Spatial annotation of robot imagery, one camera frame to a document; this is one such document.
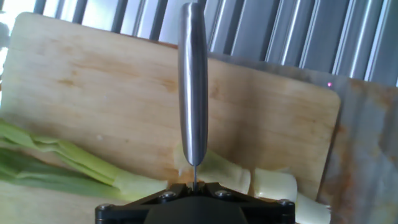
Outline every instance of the screw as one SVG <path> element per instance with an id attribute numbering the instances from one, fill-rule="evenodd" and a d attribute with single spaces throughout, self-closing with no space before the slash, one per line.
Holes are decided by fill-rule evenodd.
<path id="1" fill-rule="evenodd" d="M 280 199 L 280 200 L 278 200 L 277 202 L 278 202 L 279 204 L 281 204 L 281 205 L 289 205 L 289 204 L 293 203 L 293 202 L 291 202 L 291 201 L 288 200 L 288 199 Z"/>
<path id="2" fill-rule="evenodd" d="M 106 209 L 111 208 L 111 207 L 113 207 L 113 206 L 114 206 L 114 205 L 112 205 L 112 204 L 110 204 L 110 203 L 104 203 L 104 204 L 102 204 L 102 205 L 98 205 L 97 208 L 98 208 L 99 210 L 106 210 Z"/>
<path id="3" fill-rule="evenodd" d="M 231 192 L 227 190 L 217 190 L 215 194 L 217 197 L 229 197 L 232 195 Z"/>
<path id="4" fill-rule="evenodd" d="M 172 191 L 166 191 L 166 192 L 163 192 L 160 197 L 166 199 L 166 198 L 172 198 L 175 196 L 176 196 L 176 193 L 174 193 Z"/>

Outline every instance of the rust stain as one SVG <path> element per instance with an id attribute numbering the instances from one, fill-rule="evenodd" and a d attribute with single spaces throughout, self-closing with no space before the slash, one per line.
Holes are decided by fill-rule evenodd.
<path id="1" fill-rule="evenodd" d="M 220 95 L 220 82 L 218 80 L 215 80 L 213 86 L 210 87 L 209 96 L 212 99 L 217 99 L 219 95 Z"/>
<path id="2" fill-rule="evenodd" d="M 58 83 L 72 87 L 75 85 L 75 83 L 72 80 L 64 78 L 63 80 L 58 80 Z"/>
<path id="3" fill-rule="evenodd" d="M 349 84 L 354 90 L 365 91 L 366 90 L 366 83 L 361 80 L 356 79 L 349 79 Z"/>
<path id="4" fill-rule="evenodd" d="M 160 78 L 159 80 L 160 80 L 162 86 L 166 87 L 166 90 L 169 93 L 174 93 L 177 91 L 177 84 L 175 81 L 169 80 L 166 78 Z"/>
<path id="5" fill-rule="evenodd" d="M 338 133 L 347 133 L 347 128 L 346 127 L 344 127 L 343 125 L 339 125 L 338 126 L 338 129 L 337 129 L 337 132 Z"/>
<path id="6" fill-rule="evenodd" d="M 395 162 L 397 161 L 397 157 L 396 157 L 396 156 L 390 156 L 390 157 L 388 157 L 388 159 L 389 159 L 391 162 L 393 162 L 393 163 L 395 163 Z"/>
<path id="7" fill-rule="evenodd" d="M 397 88 L 386 88 L 381 91 L 379 95 L 379 102 L 382 106 L 386 108 L 390 108 L 394 104 L 395 98 L 398 96 L 398 89 Z"/>

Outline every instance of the cutting board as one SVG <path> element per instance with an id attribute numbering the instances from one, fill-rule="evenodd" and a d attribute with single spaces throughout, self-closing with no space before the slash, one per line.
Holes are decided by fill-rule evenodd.
<path id="1" fill-rule="evenodd" d="M 0 113 L 131 172 L 189 181 L 178 176 L 172 155 L 180 142 L 177 74 L 175 48 L 24 13 L 12 31 Z M 314 199 L 338 96 L 212 59 L 208 76 L 209 149 L 251 170 L 289 167 L 299 191 Z"/>

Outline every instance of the leek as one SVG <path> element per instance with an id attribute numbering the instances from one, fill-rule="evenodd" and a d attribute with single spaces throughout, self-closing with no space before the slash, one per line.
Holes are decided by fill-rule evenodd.
<path id="1" fill-rule="evenodd" d="M 51 166 L 21 152 L 0 148 L 0 180 L 92 197 L 135 200 L 81 173 Z"/>
<path id="2" fill-rule="evenodd" d="M 326 205 L 314 202 L 302 194 L 297 195 L 296 223 L 329 224 L 330 218 L 330 210 Z"/>
<path id="3" fill-rule="evenodd" d="M 292 174 L 257 168 L 254 171 L 254 196 L 273 200 L 297 199 L 297 182 Z"/>
<path id="4" fill-rule="evenodd" d="M 190 169 L 182 145 L 174 150 L 174 166 L 178 170 Z M 218 182 L 221 186 L 247 194 L 250 187 L 250 171 L 224 159 L 211 150 L 207 150 L 205 158 L 197 168 L 198 179 L 204 182 Z"/>
<path id="5" fill-rule="evenodd" d="M 137 200 L 167 187 L 166 180 L 154 180 L 126 172 L 68 141 L 36 136 L 2 119 L 0 119 L 0 145 L 53 152 L 70 167 L 106 185 L 116 187 L 122 195 L 130 199 Z"/>

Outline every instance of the stainless steel knife handle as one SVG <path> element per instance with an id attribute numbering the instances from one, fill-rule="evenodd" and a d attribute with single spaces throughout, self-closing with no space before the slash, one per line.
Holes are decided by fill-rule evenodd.
<path id="1" fill-rule="evenodd" d="M 187 161 L 199 165 L 208 132 L 207 47 L 203 8 L 186 3 L 180 14 L 178 85 L 182 146 Z"/>

